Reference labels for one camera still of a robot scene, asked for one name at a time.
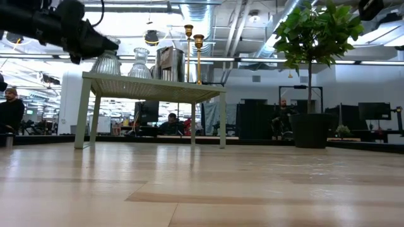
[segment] table leg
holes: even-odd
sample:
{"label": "table leg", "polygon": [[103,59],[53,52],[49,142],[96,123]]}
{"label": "table leg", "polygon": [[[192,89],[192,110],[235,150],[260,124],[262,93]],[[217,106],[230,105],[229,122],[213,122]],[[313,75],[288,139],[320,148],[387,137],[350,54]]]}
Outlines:
{"label": "table leg", "polygon": [[196,128],[196,121],[195,121],[195,103],[192,103],[191,107],[191,112],[192,112],[192,119],[191,119],[191,144],[195,144],[195,128]]}
{"label": "table leg", "polygon": [[220,148],[226,147],[226,93],[220,92]]}
{"label": "table leg", "polygon": [[74,148],[83,149],[84,136],[86,130],[86,119],[88,111],[88,101],[90,99],[91,79],[83,78],[81,87],[80,107],[78,110],[76,137],[74,139]]}
{"label": "table leg", "polygon": [[97,136],[98,127],[98,116],[100,115],[100,104],[101,104],[101,94],[97,94],[95,97],[93,122],[91,124],[91,134],[90,134],[90,144],[95,143],[95,138]]}

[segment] wooden floor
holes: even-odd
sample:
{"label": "wooden floor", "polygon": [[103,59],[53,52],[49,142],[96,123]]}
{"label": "wooden floor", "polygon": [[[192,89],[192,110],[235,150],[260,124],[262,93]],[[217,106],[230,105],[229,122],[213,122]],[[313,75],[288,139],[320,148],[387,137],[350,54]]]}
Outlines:
{"label": "wooden floor", "polygon": [[404,156],[275,146],[17,146],[0,150],[0,226],[404,226]]}

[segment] black planter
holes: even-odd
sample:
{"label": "black planter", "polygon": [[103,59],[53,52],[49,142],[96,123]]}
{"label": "black planter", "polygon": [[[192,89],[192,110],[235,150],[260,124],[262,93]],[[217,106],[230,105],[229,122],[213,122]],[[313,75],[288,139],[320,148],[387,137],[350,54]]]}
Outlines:
{"label": "black planter", "polygon": [[325,113],[301,113],[289,117],[298,148],[324,149],[332,115]]}

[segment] computer monitor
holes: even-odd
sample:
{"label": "computer monitor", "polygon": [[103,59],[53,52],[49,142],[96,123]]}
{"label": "computer monitor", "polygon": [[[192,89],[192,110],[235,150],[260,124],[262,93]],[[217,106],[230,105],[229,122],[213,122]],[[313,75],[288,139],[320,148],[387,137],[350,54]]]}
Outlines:
{"label": "computer monitor", "polygon": [[140,122],[158,122],[158,106],[159,101],[136,102],[134,106],[134,116],[139,112]]}
{"label": "computer monitor", "polygon": [[361,120],[391,120],[390,103],[359,103]]}

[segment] light green table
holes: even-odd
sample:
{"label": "light green table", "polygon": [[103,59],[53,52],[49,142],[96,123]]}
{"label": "light green table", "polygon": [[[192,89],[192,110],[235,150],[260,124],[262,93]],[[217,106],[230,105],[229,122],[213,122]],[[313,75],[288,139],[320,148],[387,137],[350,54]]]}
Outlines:
{"label": "light green table", "polygon": [[97,136],[98,114],[101,97],[154,100],[161,102],[190,103],[192,105],[191,144],[195,144],[195,104],[220,96],[220,148],[226,146],[226,89],[216,86],[197,85],[162,81],[158,79],[140,79],[127,76],[113,76],[83,72],[80,108],[76,126],[74,148],[83,149],[85,126],[90,91],[95,94],[95,106],[90,133],[90,145]]}

